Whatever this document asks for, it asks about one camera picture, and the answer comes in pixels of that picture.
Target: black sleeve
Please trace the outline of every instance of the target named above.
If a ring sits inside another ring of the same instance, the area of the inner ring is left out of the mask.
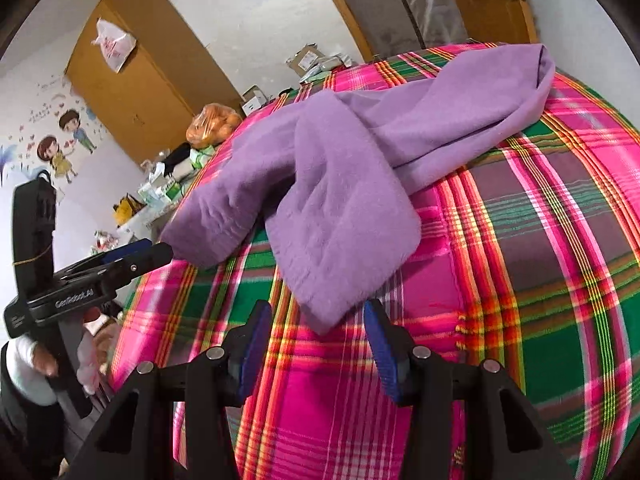
[[[64,457],[62,409],[58,404],[38,406],[21,396],[6,368],[6,345],[0,357],[0,438],[5,437],[34,480],[55,478]]]

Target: rubber band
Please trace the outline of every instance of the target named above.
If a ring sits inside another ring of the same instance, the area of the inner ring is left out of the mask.
[[[51,249],[51,246],[53,245],[53,243],[49,244],[49,247],[47,247],[46,249],[44,249],[44,251],[42,251],[40,254],[38,254],[38,256],[34,257],[34,258],[29,258],[28,260],[23,260],[21,262],[14,262],[14,267],[17,267],[18,265],[23,265],[23,264],[30,264],[31,262],[36,261],[37,259],[43,257],[45,254],[47,254],[49,252],[49,250]]]

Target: silver screw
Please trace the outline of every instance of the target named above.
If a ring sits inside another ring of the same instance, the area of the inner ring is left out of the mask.
[[[418,359],[428,359],[429,357],[431,357],[431,350],[426,346],[414,346],[412,352]]]
[[[222,346],[212,346],[207,350],[207,358],[215,361],[216,359],[222,359],[225,356],[225,349]]]
[[[487,359],[482,367],[489,373],[497,374],[500,371],[500,363],[498,361],[494,361],[493,359]]]
[[[148,374],[153,369],[154,364],[151,361],[142,361],[138,366],[136,366],[136,371],[141,375]]]

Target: purple cloth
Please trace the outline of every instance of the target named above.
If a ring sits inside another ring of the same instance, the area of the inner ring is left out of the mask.
[[[544,46],[507,45],[463,52],[435,79],[288,105],[234,140],[162,240],[213,266],[262,211],[283,278],[323,333],[415,251],[408,195],[536,122],[554,73]]]

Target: checkered fabric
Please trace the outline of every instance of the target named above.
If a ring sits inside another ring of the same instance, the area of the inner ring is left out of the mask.
[[[432,48],[331,75],[253,114],[236,135],[321,89],[435,77],[458,53],[492,46]],[[536,124],[411,197],[420,246],[377,293],[418,343],[452,360],[503,363],[581,480],[605,477],[639,421],[639,138],[596,92],[558,73]],[[228,140],[198,181],[224,171],[230,156]],[[261,225],[213,269],[174,261],[142,278],[114,386],[142,360],[169,366],[219,344],[258,299],[274,307],[266,363],[245,407],[228,412],[242,477],[396,478],[410,410],[381,390],[361,310],[324,337],[306,328]],[[459,479],[458,407],[453,429]],[[180,404],[174,452],[184,462]]]

